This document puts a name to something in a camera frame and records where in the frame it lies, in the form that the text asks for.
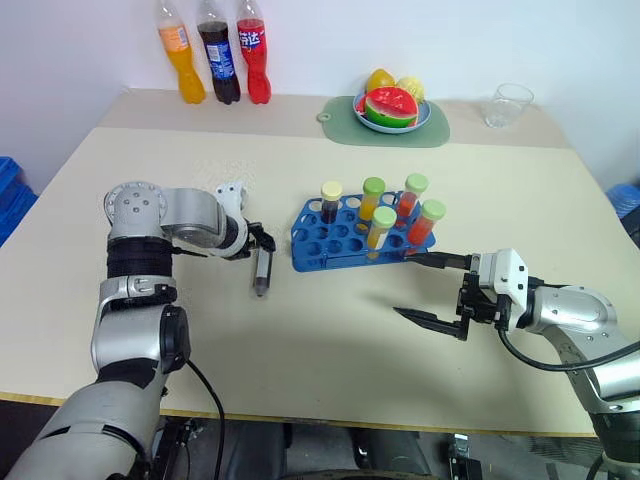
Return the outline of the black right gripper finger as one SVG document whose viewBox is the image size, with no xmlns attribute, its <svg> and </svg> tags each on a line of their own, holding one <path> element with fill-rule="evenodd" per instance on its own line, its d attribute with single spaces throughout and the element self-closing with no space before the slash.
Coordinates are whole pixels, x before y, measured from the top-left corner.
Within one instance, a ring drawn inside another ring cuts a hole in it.
<svg viewBox="0 0 640 480">
<path fill-rule="evenodd" d="M 406 255 L 405 260 L 430 268 L 470 270 L 472 256 L 446 252 L 424 252 Z"/>
<path fill-rule="evenodd" d="M 467 340 L 469 330 L 468 320 L 462 319 L 447 322 L 440 320 L 435 314 L 425 311 L 404 307 L 394 307 L 393 310 L 421 328 L 448 335 L 460 341 Z"/>
</svg>

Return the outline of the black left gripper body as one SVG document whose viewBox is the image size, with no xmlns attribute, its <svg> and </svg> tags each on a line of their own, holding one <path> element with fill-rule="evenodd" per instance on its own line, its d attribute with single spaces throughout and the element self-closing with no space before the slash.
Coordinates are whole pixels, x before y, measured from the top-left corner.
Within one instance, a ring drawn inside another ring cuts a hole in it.
<svg viewBox="0 0 640 480">
<path fill-rule="evenodd" d="M 247 224 L 247 240 L 244 246 L 244 253 L 246 258 L 249 258 L 252 256 L 250 251 L 250 242 L 252 240 L 256 240 L 260 245 L 260 249 L 262 249 L 261 234 L 263 231 L 264 231 L 264 228 L 261 222 L 249 222 Z"/>
</svg>

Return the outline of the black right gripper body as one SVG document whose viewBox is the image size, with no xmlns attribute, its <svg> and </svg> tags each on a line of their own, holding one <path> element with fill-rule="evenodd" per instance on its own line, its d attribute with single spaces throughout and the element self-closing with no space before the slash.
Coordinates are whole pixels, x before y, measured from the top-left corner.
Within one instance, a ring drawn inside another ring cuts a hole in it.
<svg viewBox="0 0 640 480">
<path fill-rule="evenodd" d="M 456 314 L 462 321 L 493 324 L 497 330 L 506 330 L 511 316 L 511 299 L 506 294 L 486 293 L 480 288 L 478 275 L 465 273 Z"/>
</svg>

